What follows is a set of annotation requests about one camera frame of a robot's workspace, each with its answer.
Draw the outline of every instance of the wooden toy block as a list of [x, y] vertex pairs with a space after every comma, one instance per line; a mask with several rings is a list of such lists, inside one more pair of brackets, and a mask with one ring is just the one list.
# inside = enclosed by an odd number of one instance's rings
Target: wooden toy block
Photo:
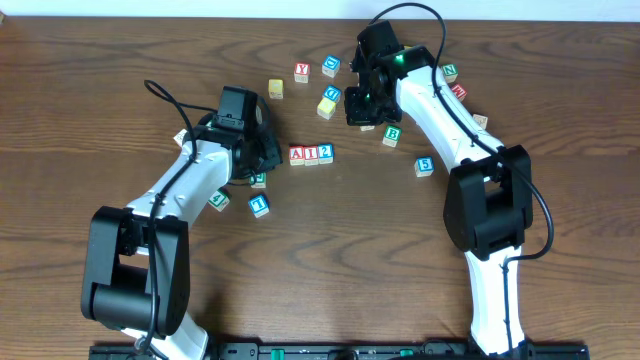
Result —
[[460, 84], [456, 84], [451, 88], [451, 91], [456, 95], [458, 100], [462, 101], [467, 96], [467, 90], [463, 89]]
[[333, 113], [336, 112], [336, 105], [337, 104], [333, 101], [323, 97], [322, 101], [320, 101], [320, 104], [318, 104], [318, 115], [327, 120], [331, 119]]
[[289, 164], [291, 166], [304, 165], [304, 147], [291, 146], [289, 148]]
[[487, 129], [487, 122], [489, 121], [488, 117], [478, 115], [478, 114], [473, 114], [473, 120], [475, 120], [483, 130]]
[[433, 174], [433, 159], [431, 156], [419, 158], [416, 160], [416, 164], [413, 166], [416, 170], [417, 177], [424, 177]]
[[178, 146], [182, 147], [182, 141], [184, 140], [184, 136], [187, 135], [187, 130], [182, 129], [176, 136], [173, 137], [173, 140], [178, 144]]
[[269, 97], [272, 99], [284, 98], [284, 83], [280, 79], [269, 79]]
[[209, 205], [213, 206], [216, 210], [222, 211], [227, 205], [229, 205], [231, 201], [229, 200], [229, 196], [227, 194], [225, 194], [223, 191], [218, 189], [218, 191], [213, 193], [213, 195], [209, 198], [209, 201], [207, 202], [209, 203]]
[[327, 86], [324, 94], [322, 94], [323, 97], [333, 101], [334, 103], [340, 102], [340, 95], [342, 95], [342, 91], [333, 85]]
[[293, 72], [293, 77], [296, 82], [308, 83], [310, 74], [311, 65], [305, 63], [296, 63], [296, 69]]
[[458, 77], [458, 67], [454, 64], [442, 65], [442, 72], [444, 73], [444, 79], [448, 84], [456, 81], [456, 78]]
[[402, 129], [389, 125], [387, 126], [387, 130], [385, 130], [384, 132], [382, 143], [387, 146], [396, 147], [396, 145], [398, 145], [398, 140], [400, 140], [401, 134]]
[[249, 207], [256, 218], [269, 213], [269, 204], [267, 204], [267, 199], [265, 199], [264, 195], [258, 195], [249, 200]]
[[267, 187], [267, 174], [260, 173], [256, 175], [256, 182], [251, 184], [254, 189], [264, 189]]
[[318, 145], [318, 162], [320, 164], [331, 164], [333, 162], [333, 145]]
[[340, 59], [333, 55], [327, 56], [322, 63], [322, 73], [327, 76], [335, 77], [336, 74], [338, 74], [338, 71], [340, 71]]
[[304, 165], [313, 166], [318, 165], [318, 147], [317, 146], [305, 146], [304, 147]]

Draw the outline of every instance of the wooden table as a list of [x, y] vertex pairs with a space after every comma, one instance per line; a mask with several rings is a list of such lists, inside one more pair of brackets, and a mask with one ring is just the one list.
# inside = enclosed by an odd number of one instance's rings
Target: wooden table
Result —
[[[182, 129], [143, 79], [180, 101], [215, 106], [222, 87], [267, 96], [284, 150], [331, 142], [332, 165], [268, 175], [271, 212], [229, 189], [190, 233], [190, 313], [214, 333], [264, 341], [422, 341], [466, 337], [467, 265], [445, 232], [447, 172], [417, 179], [437, 157], [405, 118], [397, 148], [383, 128], [347, 127], [339, 104], [316, 115], [348, 71], [365, 21], [8, 18], [0, 27], [0, 358], [78, 358], [100, 341], [129, 341], [80, 313], [88, 225], [123, 207], [173, 163]], [[395, 21], [403, 43], [434, 50], [435, 22]], [[343, 60], [335, 80], [327, 54]], [[312, 64], [311, 82], [293, 64]], [[522, 144], [551, 206], [557, 240], [521, 265], [520, 319], [535, 341], [587, 343], [593, 359], [640, 351], [640, 26], [449, 22], [445, 62], [460, 69], [464, 105], [488, 130]], [[190, 111], [193, 122], [199, 119]], [[539, 209], [525, 252], [546, 228]]]

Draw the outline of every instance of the yellow block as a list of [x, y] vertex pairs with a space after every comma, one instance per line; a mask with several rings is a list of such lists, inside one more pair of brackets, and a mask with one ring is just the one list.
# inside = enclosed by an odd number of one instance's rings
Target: yellow block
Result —
[[318, 115], [329, 120], [334, 112], [336, 112], [336, 103], [323, 97], [320, 104], [318, 104]]
[[280, 79], [269, 79], [269, 97], [272, 99], [284, 98], [284, 83]]

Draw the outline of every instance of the white wall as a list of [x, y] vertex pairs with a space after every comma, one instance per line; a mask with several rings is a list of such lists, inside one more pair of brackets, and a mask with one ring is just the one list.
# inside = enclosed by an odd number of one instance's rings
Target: white wall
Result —
[[[0, 0], [11, 15], [179, 16], [363, 19], [402, 1], [390, 0]], [[445, 19], [640, 21], [640, 0], [421, 1]], [[400, 9], [389, 18], [423, 18]]]

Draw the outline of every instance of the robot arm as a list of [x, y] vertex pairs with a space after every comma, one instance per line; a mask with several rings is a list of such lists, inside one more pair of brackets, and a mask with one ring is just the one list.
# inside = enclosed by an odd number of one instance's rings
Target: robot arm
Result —
[[188, 230], [209, 197], [229, 179], [245, 179], [282, 163], [264, 100], [242, 88], [225, 87], [220, 108], [194, 128], [176, 162], [160, 180], [124, 209], [100, 208], [89, 234], [81, 308], [83, 315], [138, 340], [148, 336], [151, 282], [147, 269], [120, 263], [121, 256], [148, 255], [147, 232], [156, 194], [174, 181], [155, 215], [157, 308], [151, 347], [170, 359], [202, 359], [208, 335], [186, 313], [189, 301]]
[[[358, 48], [351, 63], [358, 72], [358, 87], [347, 88], [345, 110], [349, 125], [398, 122], [406, 112], [424, 131], [450, 172], [444, 209], [445, 226], [469, 265], [473, 296], [471, 335], [485, 355], [509, 351], [505, 326], [502, 264], [520, 255], [524, 230], [532, 222], [531, 193], [521, 179], [511, 176], [495, 156], [473, 143], [453, 120], [443, 101], [472, 135], [499, 152], [530, 177], [529, 157], [517, 146], [503, 144], [473, 120], [447, 86], [437, 69], [432, 82], [434, 59], [422, 46], [405, 49], [388, 21], [369, 25], [358, 35]], [[500, 183], [485, 192], [485, 182]], [[518, 320], [517, 263], [509, 267], [509, 317], [513, 347], [524, 340]]]

